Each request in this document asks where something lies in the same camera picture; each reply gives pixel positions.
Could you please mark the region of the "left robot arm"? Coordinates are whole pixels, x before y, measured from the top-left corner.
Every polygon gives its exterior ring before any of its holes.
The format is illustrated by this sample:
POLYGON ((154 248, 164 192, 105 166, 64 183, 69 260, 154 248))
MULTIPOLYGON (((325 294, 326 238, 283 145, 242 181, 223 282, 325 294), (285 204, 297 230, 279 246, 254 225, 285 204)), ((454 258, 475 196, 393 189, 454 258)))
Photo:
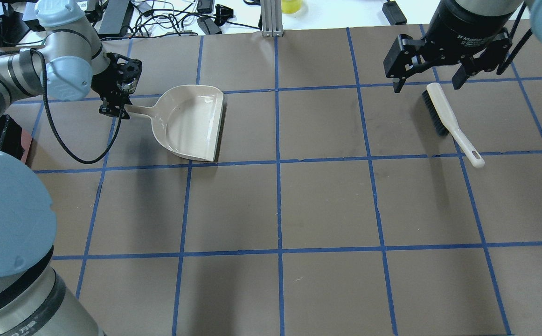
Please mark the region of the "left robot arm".
MULTIPOLYGON (((40 49, 0 53, 0 117, 13 102, 43 97, 77 101, 90 90, 100 112, 128 119, 125 106, 142 64, 107 53, 74 0, 39 0, 34 7, 46 38, 40 49)), ((19 155, 0 150, 0 336, 103 336, 50 264, 56 215, 45 185, 19 155)))

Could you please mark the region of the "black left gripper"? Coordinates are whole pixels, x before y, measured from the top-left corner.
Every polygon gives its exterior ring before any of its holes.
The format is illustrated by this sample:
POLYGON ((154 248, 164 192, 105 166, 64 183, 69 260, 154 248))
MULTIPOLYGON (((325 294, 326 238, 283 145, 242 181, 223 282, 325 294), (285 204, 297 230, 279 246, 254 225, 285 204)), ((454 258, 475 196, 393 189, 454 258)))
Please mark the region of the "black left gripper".
POLYGON ((142 74, 142 61, 118 53, 104 54, 106 67, 93 75, 91 88, 101 98, 99 113, 111 118, 130 119, 125 105, 131 104, 142 74))

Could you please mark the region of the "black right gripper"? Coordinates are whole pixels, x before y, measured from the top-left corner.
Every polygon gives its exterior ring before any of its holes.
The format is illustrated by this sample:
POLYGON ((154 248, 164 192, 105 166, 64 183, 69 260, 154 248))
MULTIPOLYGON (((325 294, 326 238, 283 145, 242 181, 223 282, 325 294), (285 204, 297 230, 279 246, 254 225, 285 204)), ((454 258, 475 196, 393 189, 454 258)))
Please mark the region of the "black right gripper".
POLYGON ((496 70, 512 45, 506 23, 509 0, 442 0, 422 38, 399 34, 382 63, 393 89, 433 67, 459 65, 452 77, 458 90, 474 75, 496 70))

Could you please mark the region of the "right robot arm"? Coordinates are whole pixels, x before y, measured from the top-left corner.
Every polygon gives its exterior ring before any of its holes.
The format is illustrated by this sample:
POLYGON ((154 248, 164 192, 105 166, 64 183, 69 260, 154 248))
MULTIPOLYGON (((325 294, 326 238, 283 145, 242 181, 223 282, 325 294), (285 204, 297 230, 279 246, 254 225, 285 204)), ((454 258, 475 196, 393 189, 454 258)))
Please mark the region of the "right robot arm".
POLYGON ((399 93, 412 75, 458 64, 460 89, 480 72, 502 74, 531 36, 542 43, 542 0, 441 0, 422 38, 399 34, 382 65, 399 93))

